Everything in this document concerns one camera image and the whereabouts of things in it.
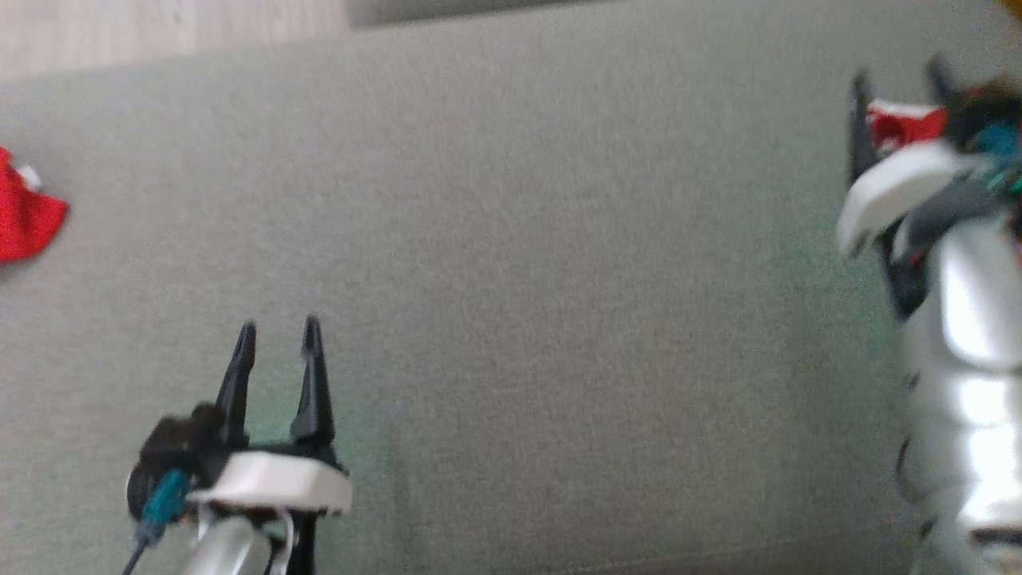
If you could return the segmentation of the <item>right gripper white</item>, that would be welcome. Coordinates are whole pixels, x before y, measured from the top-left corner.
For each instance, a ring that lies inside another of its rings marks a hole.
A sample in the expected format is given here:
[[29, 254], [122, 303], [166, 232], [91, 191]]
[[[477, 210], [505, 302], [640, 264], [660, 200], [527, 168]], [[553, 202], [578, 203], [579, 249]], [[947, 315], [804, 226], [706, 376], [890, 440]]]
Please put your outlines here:
[[[957, 105], [957, 82], [942, 56], [927, 61], [926, 81], [938, 105]], [[837, 248], [846, 257], [857, 256], [895, 220], [980, 165], [979, 157], [958, 153], [944, 142], [912, 143], [879, 161], [869, 122], [872, 100], [868, 70], [860, 70], [851, 81], [848, 109], [851, 186], [836, 228]]]

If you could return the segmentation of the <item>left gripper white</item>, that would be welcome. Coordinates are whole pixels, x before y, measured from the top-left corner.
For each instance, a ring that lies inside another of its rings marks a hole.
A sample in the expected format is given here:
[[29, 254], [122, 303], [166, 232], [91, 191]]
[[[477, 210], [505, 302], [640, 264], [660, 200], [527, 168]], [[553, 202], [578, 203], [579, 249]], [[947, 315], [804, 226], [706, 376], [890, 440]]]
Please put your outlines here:
[[[242, 325], [220, 384], [216, 406], [223, 414], [220, 440], [248, 446], [246, 408], [256, 364], [256, 321]], [[242, 510], [282, 509], [309, 514], [347, 514], [354, 487], [333, 448], [335, 412], [331, 404], [327, 361], [320, 320], [304, 323], [304, 372], [299, 405], [291, 421], [292, 440], [244, 449], [218, 448], [200, 459], [200, 477], [187, 495], [194, 505]]]

